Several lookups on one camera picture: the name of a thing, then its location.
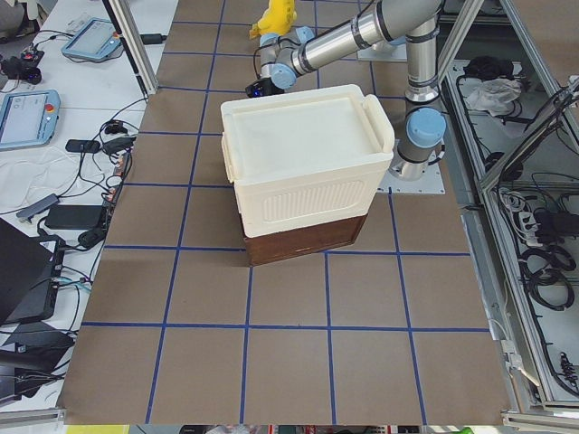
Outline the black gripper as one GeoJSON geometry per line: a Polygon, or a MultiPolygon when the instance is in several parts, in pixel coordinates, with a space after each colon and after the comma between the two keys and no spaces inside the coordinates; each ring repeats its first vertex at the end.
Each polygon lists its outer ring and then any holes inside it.
{"type": "Polygon", "coordinates": [[[262,98],[284,94],[285,90],[277,87],[271,78],[261,78],[248,85],[245,93],[248,98],[262,98]]]}

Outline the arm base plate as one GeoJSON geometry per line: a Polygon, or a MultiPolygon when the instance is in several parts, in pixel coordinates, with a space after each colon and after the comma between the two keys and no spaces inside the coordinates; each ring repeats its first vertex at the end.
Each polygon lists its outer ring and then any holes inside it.
{"type": "Polygon", "coordinates": [[[446,194],[440,164],[434,162],[439,155],[437,148],[431,151],[426,162],[415,164],[400,157],[398,153],[400,142],[400,139],[395,140],[394,158],[376,192],[410,195],[446,194]]]}

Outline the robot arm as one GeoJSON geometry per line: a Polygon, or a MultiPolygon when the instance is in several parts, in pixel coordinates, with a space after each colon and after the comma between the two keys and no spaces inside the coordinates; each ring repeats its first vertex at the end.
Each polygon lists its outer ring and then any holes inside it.
{"type": "Polygon", "coordinates": [[[315,34],[296,27],[292,1],[271,1],[250,30],[259,39],[253,54],[256,75],[250,98],[278,95],[297,79],[348,55],[361,61],[407,66],[405,132],[390,166],[393,177],[412,182],[444,156],[446,123],[433,102],[439,98],[437,37],[441,1],[372,1],[343,23],[315,34]]]}

